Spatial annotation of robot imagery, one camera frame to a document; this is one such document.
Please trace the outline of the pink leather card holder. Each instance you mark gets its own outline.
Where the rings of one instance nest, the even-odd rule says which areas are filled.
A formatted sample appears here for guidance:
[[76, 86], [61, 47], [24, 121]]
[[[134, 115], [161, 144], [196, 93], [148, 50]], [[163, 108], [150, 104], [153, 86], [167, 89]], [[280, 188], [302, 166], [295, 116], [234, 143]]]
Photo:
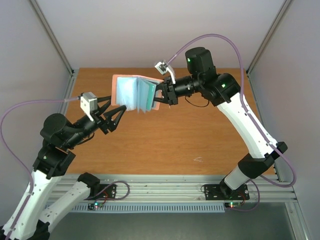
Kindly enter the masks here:
[[[146, 110], [149, 90], [148, 83], [158, 85], [161, 82], [163, 82], [162, 79], [143, 75], [114, 74], [111, 86], [111, 105], [125, 105], [127, 111], [149, 112]], [[155, 92], [154, 98], [161, 96], [161, 92], [158, 91]], [[158, 110], [159, 108], [160, 103], [153, 102], [151, 110]]]

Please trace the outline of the aluminium rail frame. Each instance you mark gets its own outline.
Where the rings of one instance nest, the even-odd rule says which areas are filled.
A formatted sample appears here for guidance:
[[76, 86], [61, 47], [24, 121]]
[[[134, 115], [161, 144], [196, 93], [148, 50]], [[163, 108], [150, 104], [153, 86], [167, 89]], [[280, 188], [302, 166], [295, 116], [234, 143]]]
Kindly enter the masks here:
[[100, 130], [74, 149], [66, 175], [49, 195], [55, 201], [89, 172], [103, 183], [123, 180], [131, 202], [204, 201], [200, 188], [218, 183], [247, 153], [228, 119], [199, 94], [146, 114], [126, 112], [118, 128]]

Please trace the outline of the teal VIP card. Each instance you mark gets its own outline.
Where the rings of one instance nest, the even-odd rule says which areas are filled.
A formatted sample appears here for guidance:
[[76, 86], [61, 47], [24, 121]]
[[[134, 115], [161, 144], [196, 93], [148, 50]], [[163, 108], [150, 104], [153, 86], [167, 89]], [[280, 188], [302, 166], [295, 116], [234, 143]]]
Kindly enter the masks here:
[[147, 84], [148, 84], [148, 95], [147, 95], [147, 102], [146, 102], [146, 110], [150, 111], [153, 106], [157, 85], [152, 82], [148, 82]]

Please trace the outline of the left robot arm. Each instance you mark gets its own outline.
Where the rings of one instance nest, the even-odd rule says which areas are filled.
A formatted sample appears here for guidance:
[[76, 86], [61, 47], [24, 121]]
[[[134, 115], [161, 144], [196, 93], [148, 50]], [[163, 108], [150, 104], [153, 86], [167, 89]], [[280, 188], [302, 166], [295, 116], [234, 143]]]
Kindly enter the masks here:
[[125, 105], [110, 109], [110, 96], [97, 97], [91, 92], [82, 93], [77, 100], [84, 116], [75, 123], [61, 113], [54, 113], [44, 121], [40, 131], [42, 147], [29, 173], [28, 186], [14, 213], [0, 228], [1, 239], [47, 240], [78, 203], [87, 200], [89, 208], [97, 210], [106, 201], [115, 199], [115, 183], [101, 188], [100, 180], [86, 172], [56, 202], [47, 204], [75, 158], [73, 149], [91, 140], [97, 130], [104, 134], [113, 132], [127, 109]]

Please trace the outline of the left aluminium corner post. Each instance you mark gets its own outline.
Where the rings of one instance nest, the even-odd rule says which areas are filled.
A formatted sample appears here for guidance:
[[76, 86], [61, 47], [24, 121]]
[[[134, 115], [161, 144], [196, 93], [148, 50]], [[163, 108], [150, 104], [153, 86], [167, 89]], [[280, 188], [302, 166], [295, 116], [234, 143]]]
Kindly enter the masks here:
[[72, 76], [74, 74], [74, 70], [69, 62], [69, 60], [67, 59], [61, 45], [59, 44], [58, 39], [56, 38], [43, 10], [40, 7], [40, 4], [38, 3], [37, 0], [29, 0], [28, 1], [30, 3], [30, 6], [32, 7], [32, 9], [35, 12], [35, 15], [37, 16], [38, 20], [40, 21], [41, 25], [43, 26], [49, 40], [51, 41], [51, 43], [53, 44], [53, 47], [55, 48], [55, 50], [57, 51], [59, 57], [61, 58], [65, 68], [67, 69], [68, 73]]

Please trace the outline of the right aluminium corner post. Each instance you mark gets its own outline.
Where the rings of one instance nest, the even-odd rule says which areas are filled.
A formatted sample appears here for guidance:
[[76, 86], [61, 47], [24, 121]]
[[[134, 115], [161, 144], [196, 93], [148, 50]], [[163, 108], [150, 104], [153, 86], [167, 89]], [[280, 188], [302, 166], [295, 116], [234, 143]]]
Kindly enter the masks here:
[[264, 51], [266, 50], [268, 44], [272, 40], [274, 34], [276, 33], [278, 27], [280, 26], [283, 18], [287, 14], [287, 12], [290, 9], [293, 2], [294, 2], [293, 0], [284, 0], [282, 2], [279, 10], [277, 11], [277, 13], [276, 13], [271, 25], [270, 25], [270, 27], [267, 30], [261, 44], [259, 45], [257, 51], [255, 52], [255, 55], [254, 55], [252, 61], [250, 62], [248, 68], [246, 69], [246, 75], [248, 77], [250, 76], [251, 72], [254, 70], [258, 61], [262, 57]]

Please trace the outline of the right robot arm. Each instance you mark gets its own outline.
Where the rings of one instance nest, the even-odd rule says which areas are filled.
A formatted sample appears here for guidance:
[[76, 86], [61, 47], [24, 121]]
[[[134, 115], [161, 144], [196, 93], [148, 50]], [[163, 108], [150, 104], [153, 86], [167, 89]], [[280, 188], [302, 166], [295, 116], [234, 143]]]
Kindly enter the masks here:
[[185, 53], [185, 59], [189, 75], [179, 79], [174, 78], [173, 69], [165, 61], [154, 66], [162, 75], [170, 74], [156, 87], [162, 96], [155, 101], [176, 105], [180, 97], [200, 93], [232, 123], [247, 146], [248, 154], [219, 183], [218, 192], [224, 199], [230, 199], [244, 183], [268, 170], [288, 147], [285, 142], [278, 142], [268, 135], [241, 96], [236, 79], [229, 73], [217, 73], [208, 49], [192, 48]]

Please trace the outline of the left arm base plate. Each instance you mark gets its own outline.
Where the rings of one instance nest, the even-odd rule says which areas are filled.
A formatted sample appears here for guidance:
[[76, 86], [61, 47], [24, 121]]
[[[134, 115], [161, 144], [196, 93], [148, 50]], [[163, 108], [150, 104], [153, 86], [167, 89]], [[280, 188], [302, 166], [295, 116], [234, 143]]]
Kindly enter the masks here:
[[116, 198], [117, 185], [112, 184], [108, 187], [108, 184], [98, 184], [90, 190], [89, 197], [86, 200], [98, 200], [98, 199], [115, 199]]

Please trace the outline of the aluminium corner post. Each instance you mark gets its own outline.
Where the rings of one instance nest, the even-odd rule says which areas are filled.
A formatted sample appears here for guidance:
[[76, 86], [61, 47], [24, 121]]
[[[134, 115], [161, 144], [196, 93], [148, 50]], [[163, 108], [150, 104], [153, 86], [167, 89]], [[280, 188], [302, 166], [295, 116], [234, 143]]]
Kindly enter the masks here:
[[255, 55], [254, 55], [252, 61], [250, 62], [248, 68], [246, 69], [246, 75], [248, 77], [250, 76], [251, 72], [254, 70], [258, 61], [262, 57], [264, 51], [266, 50], [268, 44], [272, 40], [274, 34], [276, 33], [278, 27], [280, 26], [283, 18], [287, 14], [287, 12], [290, 9], [293, 2], [294, 2], [293, 0], [284, 0], [282, 2], [279, 10], [277, 11], [277, 13], [276, 13], [271, 25], [270, 25], [270, 27], [267, 30], [261, 44], [259, 45], [257, 51], [255, 52]]
[[41, 25], [43, 26], [49, 40], [51, 41], [51, 43], [53, 44], [53, 47], [55, 48], [55, 50], [57, 51], [59, 57], [61, 58], [65, 68], [67, 69], [68, 73], [72, 76], [74, 74], [74, 70], [69, 62], [69, 60], [67, 59], [61, 45], [59, 44], [58, 39], [56, 38], [43, 10], [40, 7], [40, 4], [38, 3], [37, 0], [29, 0], [28, 1], [30, 3], [30, 6], [32, 7], [32, 9], [35, 12], [35, 15], [37, 16], [38, 20], [40, 21]]

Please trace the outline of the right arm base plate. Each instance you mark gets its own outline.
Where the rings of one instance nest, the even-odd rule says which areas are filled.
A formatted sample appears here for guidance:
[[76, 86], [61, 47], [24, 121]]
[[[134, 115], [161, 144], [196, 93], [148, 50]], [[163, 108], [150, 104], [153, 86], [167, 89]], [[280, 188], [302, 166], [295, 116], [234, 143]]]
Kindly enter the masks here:
[[226, 190], [223, 192], [219, 184], [204, 184], [200, 187], [200, 191], [204, 193], [206, 201], [235, 201], [249, 200], [249, 190], [246, 184], [242, 184], [236, 190]]

